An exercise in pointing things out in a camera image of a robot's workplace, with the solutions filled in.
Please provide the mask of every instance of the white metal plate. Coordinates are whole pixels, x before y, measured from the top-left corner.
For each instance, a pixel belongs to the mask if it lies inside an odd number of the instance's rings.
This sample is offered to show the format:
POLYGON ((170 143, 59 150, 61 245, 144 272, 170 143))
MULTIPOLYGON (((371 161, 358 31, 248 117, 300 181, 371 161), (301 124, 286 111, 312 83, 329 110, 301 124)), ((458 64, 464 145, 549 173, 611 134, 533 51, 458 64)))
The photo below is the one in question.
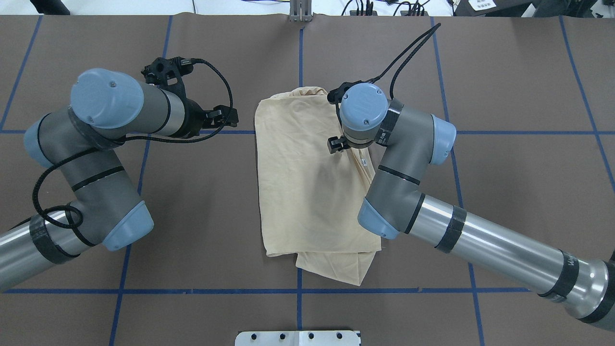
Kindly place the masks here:
POLYGON ((360 335, 359 331, 252 331, 239 333, 235 346, 361 346, 360 335))

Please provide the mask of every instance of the folded cloth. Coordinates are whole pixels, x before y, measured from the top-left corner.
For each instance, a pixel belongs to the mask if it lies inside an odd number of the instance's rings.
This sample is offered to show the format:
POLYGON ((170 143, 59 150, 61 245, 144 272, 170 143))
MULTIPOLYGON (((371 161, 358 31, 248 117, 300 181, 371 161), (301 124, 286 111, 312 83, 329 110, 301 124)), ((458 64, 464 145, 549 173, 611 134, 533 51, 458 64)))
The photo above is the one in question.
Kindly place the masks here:
POLYGON ((298 268, 360 285, 381 250, 357 221, 375 174, 368 150, 329 154, 341 129, 321 87, 262 100, 254 124, 267 256, 297 253, 298 268))

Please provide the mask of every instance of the white paper label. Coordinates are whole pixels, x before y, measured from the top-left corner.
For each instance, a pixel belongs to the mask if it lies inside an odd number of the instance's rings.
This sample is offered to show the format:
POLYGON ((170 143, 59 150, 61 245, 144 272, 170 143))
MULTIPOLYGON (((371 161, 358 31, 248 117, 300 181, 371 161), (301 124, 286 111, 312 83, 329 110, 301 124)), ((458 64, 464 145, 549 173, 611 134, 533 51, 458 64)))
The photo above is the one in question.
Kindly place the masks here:
POLYGON ((468 2, 470 2, 470 6, 472 6, 474 11, 481 11, 496 7, 496 4, 495 2, 493 2, 493 0, 468 0, 468 2))

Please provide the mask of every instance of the table surface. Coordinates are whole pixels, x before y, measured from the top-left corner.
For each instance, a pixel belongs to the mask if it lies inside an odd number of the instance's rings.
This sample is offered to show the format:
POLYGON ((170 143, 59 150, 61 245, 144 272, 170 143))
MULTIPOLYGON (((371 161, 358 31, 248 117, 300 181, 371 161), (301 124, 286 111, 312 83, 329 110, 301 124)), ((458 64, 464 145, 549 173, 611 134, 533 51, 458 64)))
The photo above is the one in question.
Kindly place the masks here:
MULTIPOLYGON (((25 129, 65 106, 88 68, 140 79, 158 56, 204 58, 228 79, 240 123, 204 143, 118 148, 154 230, 0 294, 0 344, 232 345, 239 331, 340 328, 360 330, 364 345, 613 344, 613 333, 412 237, 383 240, 359 288, 297 270, 291 255, 265 256, 258 102, 375 76, 434 22, 441 29, 395 91, 458 129, 452 159, 428 169, 422 190, 582 259, 607 259, 615 246, 613 20, 2 16, 11 28, 0 35, 5 228, 34 213, 42 168, 23 148, 25 129)), ((211 71, 185 81, 202 106, 227 102, 211 71)), ((73 198, 60 174, 41 190, 44 206, 73 198)))

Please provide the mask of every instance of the light blue cap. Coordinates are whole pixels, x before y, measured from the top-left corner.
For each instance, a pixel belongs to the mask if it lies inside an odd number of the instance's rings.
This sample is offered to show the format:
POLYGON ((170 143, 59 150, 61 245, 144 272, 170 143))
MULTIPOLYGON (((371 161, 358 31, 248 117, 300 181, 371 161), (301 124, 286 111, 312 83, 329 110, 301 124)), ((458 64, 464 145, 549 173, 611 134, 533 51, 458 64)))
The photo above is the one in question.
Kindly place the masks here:
POLYGON ((117 129, 133 121, 143 107, 143 90, 134 78, 104 68, 83 72, 71 90, 71 105, 81 121, 117 129))
POLYGON ((383 238, 395 239, 399 234, 399 231, 391 226, 366 198, 363 199, 358 220, 361 227, 383 238))
POLYGON ((41 146, 38 140, 38 128, 41 125, 42 119, 30 126, 23 136, 23 146, 26 147, 26 151, 31 158, 38 162, 41 166, 49 168, 53 166, 51 162, 42 153, 41 146))
POLYGON ((431 164, 442 164, 453 149, 457 129, 455 125, 431 115, 434 119, 434 152, 431 154, 431 164))
POLYGON ((388 109, 389 101, 378 86, 360 83, 344 94, 339 117, 342 125, 353 131, 369 131, 380 126, 388 109))
POLYGON ((149 214, 145 201, 141 201, 117 223, 103 240, 110 251, 120 250, 148 234, 154 228, 154 220, 149 214))

